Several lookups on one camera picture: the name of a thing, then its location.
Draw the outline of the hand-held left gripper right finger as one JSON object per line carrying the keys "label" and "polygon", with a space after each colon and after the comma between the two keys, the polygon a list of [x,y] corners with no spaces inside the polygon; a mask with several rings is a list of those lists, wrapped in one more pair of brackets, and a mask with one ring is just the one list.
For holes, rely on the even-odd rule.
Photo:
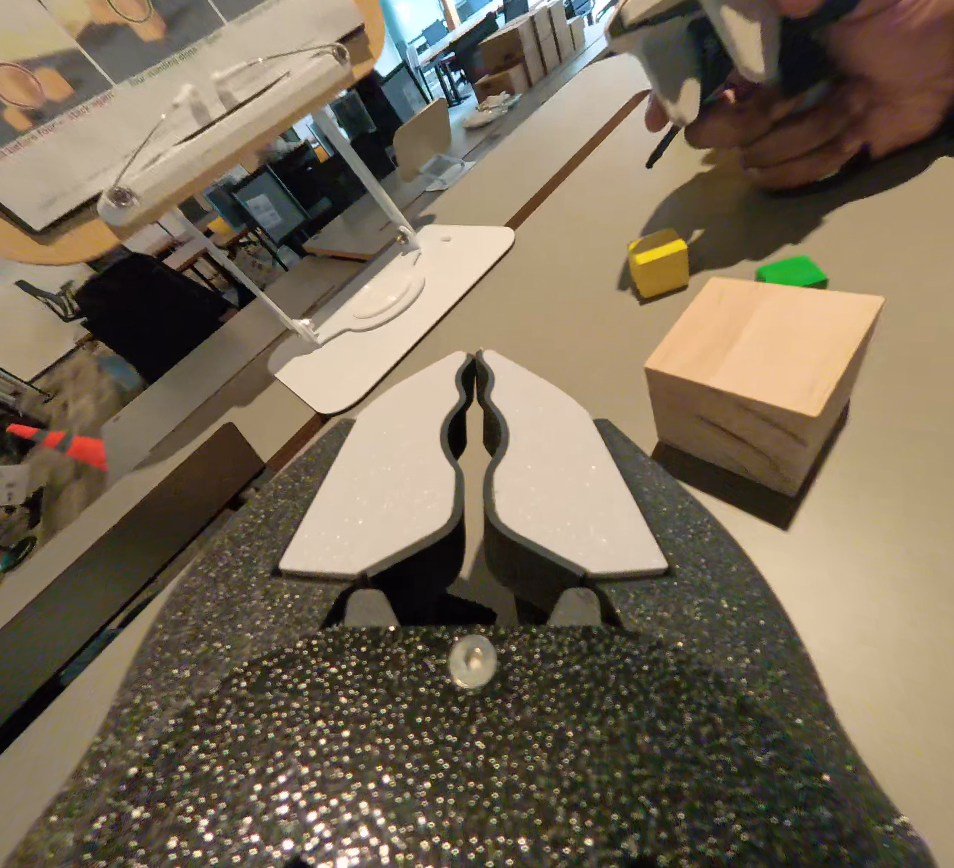
{"label": "hand-held left gripper right finger", "polygon": [[544,624],[567,591],[657,579],[669,562],[590,412],[503,354],[477,354],[483,558],[519,624]]}

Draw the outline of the orange traffic cone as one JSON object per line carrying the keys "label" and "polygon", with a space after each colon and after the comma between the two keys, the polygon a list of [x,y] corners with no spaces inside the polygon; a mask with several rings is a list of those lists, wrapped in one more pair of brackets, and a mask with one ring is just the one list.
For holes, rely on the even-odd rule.
{"label": "orange traffic cone", "polygon": [[21,440],[51,449],[85,467],[103,472],[108,470],[106,449],[100,438],[43,429],[22,423],[9,423],[5,430],[6,433]]}

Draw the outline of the green wooden cube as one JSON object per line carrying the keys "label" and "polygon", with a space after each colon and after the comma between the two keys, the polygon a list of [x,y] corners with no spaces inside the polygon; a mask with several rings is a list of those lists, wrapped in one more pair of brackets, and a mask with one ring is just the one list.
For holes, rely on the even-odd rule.
{"label": "green wooden cube", "polygon": [[755,280],[763,284],[826,289],[829,278],[809,256],[796,254],[757,267]]}

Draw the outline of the person's right hand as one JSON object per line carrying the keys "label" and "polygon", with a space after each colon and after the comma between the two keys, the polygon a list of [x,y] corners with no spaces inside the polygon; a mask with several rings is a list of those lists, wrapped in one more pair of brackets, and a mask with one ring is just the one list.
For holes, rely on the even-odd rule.
{"label": "person's right hand", "polygon": [[953,0],[861,0],[823,41],[834,85],[814,106],[733,75],[687,143],[732,151],[758,188],[787,192],[920,143],[952,115]]}

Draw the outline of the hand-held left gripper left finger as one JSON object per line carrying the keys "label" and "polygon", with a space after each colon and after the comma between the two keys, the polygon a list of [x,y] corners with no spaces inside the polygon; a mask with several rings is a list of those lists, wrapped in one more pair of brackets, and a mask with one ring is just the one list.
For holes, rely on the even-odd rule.
{"label": "hand-held left gripper left finger", "polygon": [[434,620],[464,562],[459,456],[474,382],[474,356],[457,351],[365,407],[280,558],[280,572],[380,591],[399,623]]}

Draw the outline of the small wooden tablet stand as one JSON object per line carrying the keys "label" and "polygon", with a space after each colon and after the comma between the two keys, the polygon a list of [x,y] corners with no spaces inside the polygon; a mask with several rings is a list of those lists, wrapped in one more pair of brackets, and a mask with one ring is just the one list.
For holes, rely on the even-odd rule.
{"label": "small wooden tablet stand", "polygon": [[425,191],[428,193],[446,192],[475,166],[473,161],[450,154],[450,120],[447,100],[443,97],[433,100],[404,122],[393,139],[400,179],[411,183],[423,178],[427,181]]}

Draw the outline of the white crumpled wrapper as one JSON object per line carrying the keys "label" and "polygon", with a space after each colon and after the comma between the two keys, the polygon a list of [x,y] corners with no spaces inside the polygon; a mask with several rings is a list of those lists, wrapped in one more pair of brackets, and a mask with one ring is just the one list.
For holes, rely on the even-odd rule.
{"label": "white crumpled wrapper", "polygon": [[463,120],[463,128],[473,132],[499,121],[519,102],[520,96],[503,91],[483,99]]}

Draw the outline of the printed instruction sheet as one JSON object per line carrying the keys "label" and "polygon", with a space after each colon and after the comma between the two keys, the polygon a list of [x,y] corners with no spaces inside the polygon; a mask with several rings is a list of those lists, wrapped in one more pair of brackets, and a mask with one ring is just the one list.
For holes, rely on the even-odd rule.
{"label": "printed instruction sheet", "polygon": [[2,217],[26,235],[87,206],[273,85],[333,69],[356,0],[2,0]]}

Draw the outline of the yellow wooden cube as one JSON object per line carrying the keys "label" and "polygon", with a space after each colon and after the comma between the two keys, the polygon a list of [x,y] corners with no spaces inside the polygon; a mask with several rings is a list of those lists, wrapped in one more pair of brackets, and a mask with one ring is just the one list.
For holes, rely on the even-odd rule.
{"label": "yellow wooden cube", "polygon": [[627,260],[633,285],[642,301],[655,300],[689,285],[688,244],[673,229],[631,241]]}

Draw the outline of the grey desk with wooden edge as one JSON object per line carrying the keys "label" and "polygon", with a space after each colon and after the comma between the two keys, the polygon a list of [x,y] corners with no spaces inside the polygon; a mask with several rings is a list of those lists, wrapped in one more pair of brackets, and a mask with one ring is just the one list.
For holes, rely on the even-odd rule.
{"label": "grey desk with wooden edge", "polygon": [[[449,114],[451,127],[451,155],[479,163],[515,132],[547,100],[579,73],[588,63],[598,58],[606,48],[605,23],[585,27],[583,49],[574,54],[555,73],[547,75],[521,95],[512,108],[490,125],[472,130],[464,126],[465,119],[476,110],[475,101],[468,99],[462,111]],[[411,183],[400,180],[393,172],[382,180],[382,185],[416,226],[442,191],[428,191],[429,180],[417,177]],[[331,220],[305,244],[306,252],[316,255],[348,257],[372,254],[387,241],[389,221],[369,194],[349,206],[339,217]]]}

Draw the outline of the large natural wooden cube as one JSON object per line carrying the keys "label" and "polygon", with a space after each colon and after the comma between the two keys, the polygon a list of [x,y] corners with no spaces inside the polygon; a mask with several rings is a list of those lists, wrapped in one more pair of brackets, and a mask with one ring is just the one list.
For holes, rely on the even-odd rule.
{"label": "large natural wooden cube", "polygon": [[658,440],[795,496],[849,405],[884,305],[709,279],[645,364]]}

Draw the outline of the stack of cardboard boxes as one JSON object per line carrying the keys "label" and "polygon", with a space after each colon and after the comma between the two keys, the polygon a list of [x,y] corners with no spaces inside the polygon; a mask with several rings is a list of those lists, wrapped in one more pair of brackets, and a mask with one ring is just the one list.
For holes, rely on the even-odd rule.
{"label": "stack of cardboard boxes", "polygon": [[564,2],[551,0],[484,39],[479,45],[484,75],[474,87],[478,102],[504,93],[518,96],[555,73],[584,48],[590,18],[567,17]]}

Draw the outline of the black office chair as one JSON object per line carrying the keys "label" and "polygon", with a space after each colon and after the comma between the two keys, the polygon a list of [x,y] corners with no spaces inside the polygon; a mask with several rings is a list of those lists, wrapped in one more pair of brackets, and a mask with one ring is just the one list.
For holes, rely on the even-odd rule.
{"label": "black office chair", "polygon": [[152,385],[235,309],[221,293],[147,254],[131,253],[76,292],[84,327]]}

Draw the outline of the white and wood document stand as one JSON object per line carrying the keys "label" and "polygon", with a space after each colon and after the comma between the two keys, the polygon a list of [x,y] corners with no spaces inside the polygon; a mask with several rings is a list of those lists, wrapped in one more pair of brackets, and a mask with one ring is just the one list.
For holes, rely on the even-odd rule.
{"label": "white and wood document stand", "polygon": [[273,357],[275,377],[317,411],[350,409],[444,317],[509,251],[514,231],[500,226],[430,225],[419,231],[402,214],[327,113],[331,102],[373,71],[385,39],[379,0],[356,0],[364,27],[343,43],[315,48],[333,69],[273,85],[256,98],[232,104],[225,115],[191,139],[174,145],[145,170],[125,174],[146,150],[159,124],[143,139],[123,171],[97,198],[41,236],[26,235],[2,217],[2,256],[30,265],[87,263],[168,214],[187,197],[281,133],[312,115],[321,132],[388,217],[392,244],[373,257],[331,300],[318,319],[294,317],[256,288],[201,232],[190,234],[264,301],[295,334]]}

